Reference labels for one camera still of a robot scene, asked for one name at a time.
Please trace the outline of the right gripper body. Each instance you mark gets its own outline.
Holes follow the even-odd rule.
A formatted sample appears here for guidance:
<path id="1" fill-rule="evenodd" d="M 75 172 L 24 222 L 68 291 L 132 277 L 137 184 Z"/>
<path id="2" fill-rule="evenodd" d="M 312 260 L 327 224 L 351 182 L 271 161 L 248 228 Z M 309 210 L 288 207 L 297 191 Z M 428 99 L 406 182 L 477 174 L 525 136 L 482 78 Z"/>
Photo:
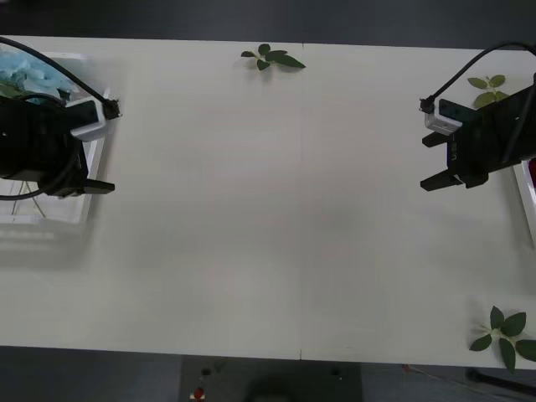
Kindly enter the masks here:
<path id="1" fill-rule="evenodd" d="M 484 107 L 447 143 L 447 185 L 474 188 L 535 157 L 535 86 Z"/>

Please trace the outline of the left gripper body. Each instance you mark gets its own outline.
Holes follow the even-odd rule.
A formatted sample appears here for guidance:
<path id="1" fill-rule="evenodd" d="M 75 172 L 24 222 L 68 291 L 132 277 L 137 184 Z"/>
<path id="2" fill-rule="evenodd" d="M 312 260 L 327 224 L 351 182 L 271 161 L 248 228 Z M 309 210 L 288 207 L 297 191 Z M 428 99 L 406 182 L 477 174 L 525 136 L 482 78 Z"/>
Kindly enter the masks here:
<path id="1" fill-rule="evenodd" d="M 37 184 L 21 198 L 83 194 L 89 169 L 71 134 L 78 121 L 60 104 L 2 104 L 1 179 Z"/>

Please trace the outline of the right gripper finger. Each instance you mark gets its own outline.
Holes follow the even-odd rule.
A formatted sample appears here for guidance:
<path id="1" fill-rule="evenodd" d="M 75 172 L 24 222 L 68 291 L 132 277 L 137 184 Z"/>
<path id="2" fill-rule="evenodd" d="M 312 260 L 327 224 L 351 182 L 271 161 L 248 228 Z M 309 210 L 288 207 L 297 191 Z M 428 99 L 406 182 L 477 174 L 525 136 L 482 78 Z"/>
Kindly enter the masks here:
<path id="1" fill-rule="evenodd" d="M 449 170 L 439 172 L 420 182 L 420 187 L 427 192 L 436 191 L 443 188 L 457 186 L 459 179 Z"/>
<path id="2" fill-rule="evenodd" d="M 422 139 L 422 144 L 426 147 L 436 147 L 444 143 L 448 143 L 452 139 L 452 134 L 446 135 L 436 131 L 425 136 Z"/>

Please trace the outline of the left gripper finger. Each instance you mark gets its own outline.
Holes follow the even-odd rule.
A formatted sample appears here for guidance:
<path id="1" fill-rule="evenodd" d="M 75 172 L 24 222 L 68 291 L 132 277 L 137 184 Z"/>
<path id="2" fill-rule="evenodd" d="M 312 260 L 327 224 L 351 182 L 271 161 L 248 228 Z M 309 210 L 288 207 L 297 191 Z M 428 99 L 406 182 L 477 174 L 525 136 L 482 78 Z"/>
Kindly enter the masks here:
<path id="1" fill-rule="evenodd" d="M 99 180 L 86 179 L 85 180 L 85 193 L 92 195 L 104 195 L 112 193 L 115 190 L 113 183 L 102 182 Z"/>

